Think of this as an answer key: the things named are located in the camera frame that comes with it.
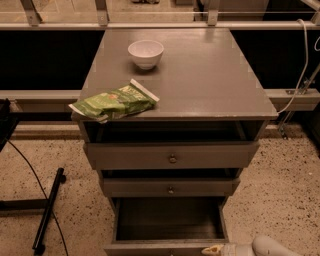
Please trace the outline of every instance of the terrazzo floor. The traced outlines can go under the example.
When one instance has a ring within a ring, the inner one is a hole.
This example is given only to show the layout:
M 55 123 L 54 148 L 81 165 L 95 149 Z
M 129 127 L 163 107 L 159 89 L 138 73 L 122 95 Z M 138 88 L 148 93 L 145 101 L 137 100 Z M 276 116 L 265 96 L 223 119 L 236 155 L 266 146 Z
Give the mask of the terrazzo floor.
M 83 152 L 77 126 L 21 124 L 11 138 L 30 161 L 48 194 L 58 167 L 67 181 L 54 206 L 70 256 L 106 255 L 114 214 Z M 287 127 L 283 140 L 268 126 L 261 146 L 224 207 L 231 242 L 251 243 L 269 235 L 305 256 L 320 255 L 320 159 L 300 125 Z M 29 166 L 7 143 L 0 153 L 2 200 L 43 198 Z M 41 215 L 0 217 L 0 255 L 33 255 L 32 245 Z M 43 255 L 66 255 L 53 219 L 44 239 Z

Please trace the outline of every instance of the drawer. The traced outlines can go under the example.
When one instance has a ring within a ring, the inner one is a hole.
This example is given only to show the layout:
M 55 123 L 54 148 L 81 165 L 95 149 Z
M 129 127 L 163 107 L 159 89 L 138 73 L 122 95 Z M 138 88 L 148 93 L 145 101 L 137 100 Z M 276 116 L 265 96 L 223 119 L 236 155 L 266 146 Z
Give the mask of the drawer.
M 240 179 L 103 179 L 107 197 L 231 196 Z
M 121 198 L 108 256 L 200 256 L 227 243 L 220 197 Z
M 85 152 L 93 169 L 244 168 L 258 142 L 225 143 L 89 143 Z

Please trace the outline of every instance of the white bowl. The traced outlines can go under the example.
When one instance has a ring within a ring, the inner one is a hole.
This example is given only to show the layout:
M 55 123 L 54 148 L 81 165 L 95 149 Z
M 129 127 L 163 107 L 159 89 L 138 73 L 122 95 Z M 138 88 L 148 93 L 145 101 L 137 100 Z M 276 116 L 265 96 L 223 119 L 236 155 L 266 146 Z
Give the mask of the white bowl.
M 152 40 L 137 41 L 128 47 L 133 62 L 144 70 L 152 69 L 159 63 L 163 50 L 161 43 Z

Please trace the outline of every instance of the gray cabinet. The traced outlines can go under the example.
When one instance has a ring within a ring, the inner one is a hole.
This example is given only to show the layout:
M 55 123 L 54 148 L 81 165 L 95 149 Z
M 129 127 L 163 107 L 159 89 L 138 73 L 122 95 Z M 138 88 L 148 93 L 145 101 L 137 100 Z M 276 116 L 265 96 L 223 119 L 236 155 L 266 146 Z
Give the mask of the gray cabinet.
M 165 47 L 147 72 L 127 54 L 146 38 Z M 227 243 L 223 205 L 277 117 L 230 31 L 108 29 L 102 45 L 80 99 L 128 77 L 160 97 L 155 109 L 105 124 L 72 115 L 115 213 L 107 254 L 200 256 Z

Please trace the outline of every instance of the green bag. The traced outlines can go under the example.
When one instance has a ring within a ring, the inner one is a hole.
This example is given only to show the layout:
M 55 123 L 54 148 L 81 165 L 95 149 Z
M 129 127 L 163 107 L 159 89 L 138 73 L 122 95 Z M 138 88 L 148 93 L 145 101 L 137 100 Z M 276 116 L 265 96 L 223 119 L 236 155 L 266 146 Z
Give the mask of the green bag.
M 104 123 L 153 108 L 159 98 L 134 79 L 119 89 L 70 104 L 75 112 Z

